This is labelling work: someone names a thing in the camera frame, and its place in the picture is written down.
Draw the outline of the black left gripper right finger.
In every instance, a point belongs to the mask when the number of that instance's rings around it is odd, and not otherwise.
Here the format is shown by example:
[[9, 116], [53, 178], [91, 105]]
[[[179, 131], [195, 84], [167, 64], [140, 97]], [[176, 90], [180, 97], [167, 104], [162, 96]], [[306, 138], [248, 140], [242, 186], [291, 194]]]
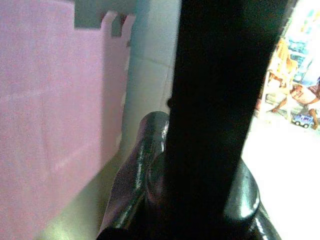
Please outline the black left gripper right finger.
[[223, 211], [223, 240], [282, 240], [261, 202], [255, 178], [239, 161]]

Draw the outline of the green dustpan with red handle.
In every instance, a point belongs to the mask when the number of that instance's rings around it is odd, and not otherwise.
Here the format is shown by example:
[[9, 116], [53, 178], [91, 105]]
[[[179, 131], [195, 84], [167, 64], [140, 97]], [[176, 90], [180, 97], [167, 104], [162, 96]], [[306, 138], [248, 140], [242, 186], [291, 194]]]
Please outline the green dustpan with red handle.
[[170, 240], [223, 240], [269, 64], [296, 0], [181, 0], [164, 198]]

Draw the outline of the purple white toy car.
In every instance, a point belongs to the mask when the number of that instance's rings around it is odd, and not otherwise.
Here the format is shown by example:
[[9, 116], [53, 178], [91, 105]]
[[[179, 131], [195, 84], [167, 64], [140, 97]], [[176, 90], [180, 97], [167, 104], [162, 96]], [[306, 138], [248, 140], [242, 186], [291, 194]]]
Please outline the purple white toy car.
[[296, 126], [307, 129], [314, 123], [314, 118], [310, 115], [296, 114], [291, 118], [291, 122]]

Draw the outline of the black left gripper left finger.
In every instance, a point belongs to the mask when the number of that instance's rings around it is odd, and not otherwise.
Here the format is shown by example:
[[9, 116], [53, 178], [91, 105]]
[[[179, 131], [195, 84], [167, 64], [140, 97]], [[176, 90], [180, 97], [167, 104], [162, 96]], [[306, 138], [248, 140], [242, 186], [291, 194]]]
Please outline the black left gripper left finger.
[[169, 115], [152, 111], [139, 123], [134, 147], [115, 175], [98, 240], [148, 240], [147, 175], [165, 151]]

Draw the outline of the pink foam puzzle mat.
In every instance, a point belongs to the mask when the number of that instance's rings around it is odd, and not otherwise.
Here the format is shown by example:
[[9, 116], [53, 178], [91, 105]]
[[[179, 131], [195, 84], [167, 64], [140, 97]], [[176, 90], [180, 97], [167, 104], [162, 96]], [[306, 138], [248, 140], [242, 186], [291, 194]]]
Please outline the pink foam puzzle mat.
[[33, 240], [119, 147], [135, 17], [112, 37], [74, 4], [0, 0], [0, 240]]

